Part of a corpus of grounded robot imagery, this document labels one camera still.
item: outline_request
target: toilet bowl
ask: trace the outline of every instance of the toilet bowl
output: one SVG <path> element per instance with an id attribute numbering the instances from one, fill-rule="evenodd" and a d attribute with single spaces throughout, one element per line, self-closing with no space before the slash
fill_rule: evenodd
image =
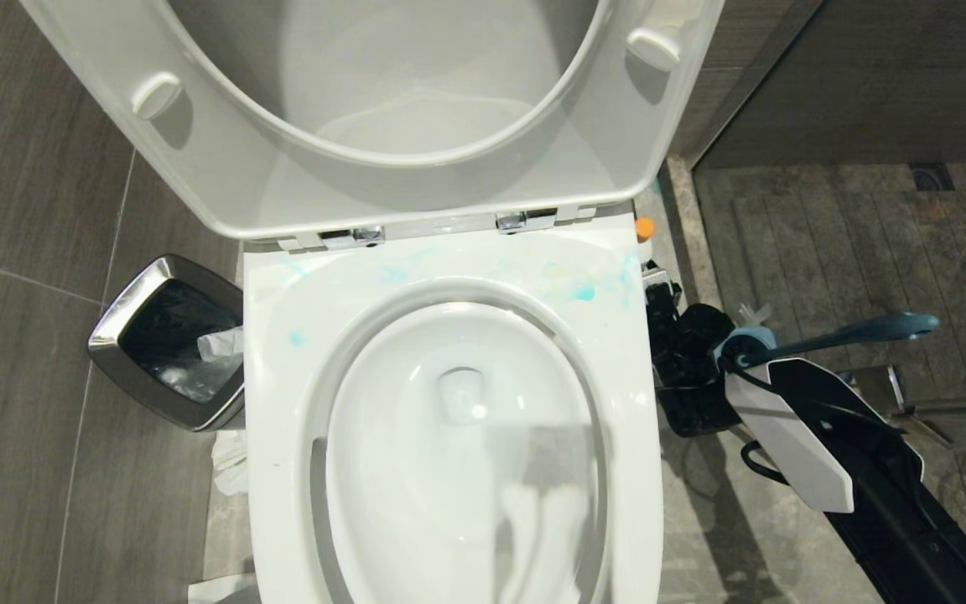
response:
<path id="1" fill-rule="evenodd" d="M 265 603 L 657 597 L 628 200 L 720 0 L 22 1 L 246 242 Z"/>

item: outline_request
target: tile grout line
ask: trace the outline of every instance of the tile grout line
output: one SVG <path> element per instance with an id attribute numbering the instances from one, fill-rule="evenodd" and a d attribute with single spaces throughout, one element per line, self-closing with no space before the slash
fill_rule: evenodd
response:
<path id="1" fill-rule="evenodd" d="M 102 309 L 102 300 L 106 299 L 107 288 L 111 286 L 111 268 L 114 267 L 114 255 L 118 249 L 118 237 L 122 234 L 122 215 L 126 213 L 126 199 L 129 198 L 129 184 L 133 179 L 133 166 L 137 163 L 137 150 L 133 150 L 129 158 L 129 171 L 126 173 L 126 184 L 122 187 L 122 202 L 118 204 L 118 218 L 114 223 L 114 243 L 111 245 L 111 259 L 106 264 L 106 276 L 103 278 L 103 296 L 100 302 L 96 302 Z M 70 485 L 65 491 L 65 518 L 62 519 L 62 539 L 58 546 L 58 573 L 55 576 L 55 598 L 54 604 L 58 604 L 58 594 L 62 587 L 62 566 L 65 562 L 65 531 L 69 528 L 70 522 L 70 502 L 73 498 L 73 479 L 76 477 L 77 458 L 81 453 L 81 431 L 84 428 L 85 410 L 88 409 L 88 390 L 91 387 L 91 374 L 95 368 L 95 363 L 88 361 L 88 376 L 84 383 L 84 398 L 80 401 L 80 418 L 77 420 L 77 436 L 73 443 L 73 464 L 70 466 Z"/>
<path id="2" fill-rule="evenodd" d="M 57 292 L 57 294 L 69 295 L 70 298 L 81 299 L 81 301 L 84 301 L 84 302 L 91 302 L 93 305 L 96 305 L 96 306 L 100 305 L 100 302 L 96 302 L 95 299 L 88 298 L 87 295 L 74 294 L 74 292 L 72 291 L 62 289 L 61 287 L 55 287 L 53 285 L 47 285 L 46 283 L 38 282 L 38 280 L 35 280 L 32 278 L 26 278 L 26 276 L 24 275 L 18 275 L 15 272 L 7 271 L 5 270 L 5 268 L 0 268 L 0 275 L 7 276 L 7 278 L 20 279 L 27 284 L 39 286 L 44 289 L 49 289 L 50 291 Z"/>

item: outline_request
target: toilet bowl water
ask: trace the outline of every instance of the toilet bowl water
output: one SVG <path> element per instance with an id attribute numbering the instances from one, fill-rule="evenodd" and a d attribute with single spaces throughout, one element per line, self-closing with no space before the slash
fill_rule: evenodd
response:
<path id="1" fill-rule="evenodd" d="M 434 305 L 373 337 L 338 391 L 326 467 L 353 601 L 578 600 L 600 462 L 588 404 L 512 310 Z"/>

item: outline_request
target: blue stain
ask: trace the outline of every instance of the blue stain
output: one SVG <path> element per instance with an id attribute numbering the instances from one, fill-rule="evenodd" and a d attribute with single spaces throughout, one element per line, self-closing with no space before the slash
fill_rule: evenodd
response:
<path id="1" fill-rule="evenodd" d="M 584 302 L 590 302 L 592 299 L 595 299 L 595 286 L 590 283 L 582 284 L 572 292 L 572 297 L 582 299 Z"/>
<path id="2" fill-rule="evenodd" d="M 398 267 L 380 267 L 382 273 L 380 280 L 383 283 L 405 283 L 409 280 L 409 274 Z"/>

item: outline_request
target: cleaning equipment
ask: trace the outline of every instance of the cleaning equipment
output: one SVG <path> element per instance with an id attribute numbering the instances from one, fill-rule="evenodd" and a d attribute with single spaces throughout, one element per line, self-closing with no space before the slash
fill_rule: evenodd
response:
<path id="1" fill-rule="evenodd" d="M 672 290 L 647 291 L 659 406 L 674 432 L 743 424 L 740 458 L 824 512 L 886 603 L 966 603 L 966 535 L 922 485 L 923 459 L 839 376 L 782 358 L 862 341 L 925 336 L 936 317 L 877 317 L 789 346 L 766 328 L 737 333 L 721 310 L 676 312 Z M 756 461 L 762 450 L 776 466 Z"/>
<path id="2" fill-rule="evenodd" d="M 657 599 L 629 199 L 721 0 L 23 5 L 200 220 L 247 242 L 266 604 Z"/>

